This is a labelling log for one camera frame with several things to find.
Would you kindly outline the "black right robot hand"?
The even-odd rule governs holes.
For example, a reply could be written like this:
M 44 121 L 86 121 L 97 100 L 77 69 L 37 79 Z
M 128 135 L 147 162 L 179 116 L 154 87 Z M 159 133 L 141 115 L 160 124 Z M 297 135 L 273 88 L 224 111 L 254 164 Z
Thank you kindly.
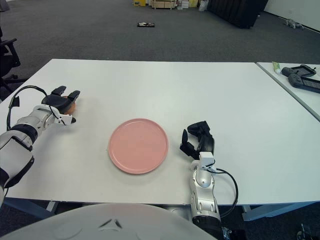
M 201 152 L 211 152 L 214 154 L 215 140 L 210 133 L 210 127 L 206 121 L 193 123 L 183 130 L 180 150 L 194 160 L 200 159 Z M 188 141 L 188 134 L 197 137 L 198 146 L 195 148 Z

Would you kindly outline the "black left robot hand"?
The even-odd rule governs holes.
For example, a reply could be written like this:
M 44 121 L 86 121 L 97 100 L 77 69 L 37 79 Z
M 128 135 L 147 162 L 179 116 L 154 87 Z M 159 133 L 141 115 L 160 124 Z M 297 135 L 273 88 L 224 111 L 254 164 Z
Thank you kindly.
M 80 95 L 80 91 L 75 90 L 68 96 L 62 96 L 66 88 L 63 85 L 57 87 L 51 94 L 45 96 L 41 103 L 56 108 L 60 114 L 71 115 L 76 109 L 76 100 Z

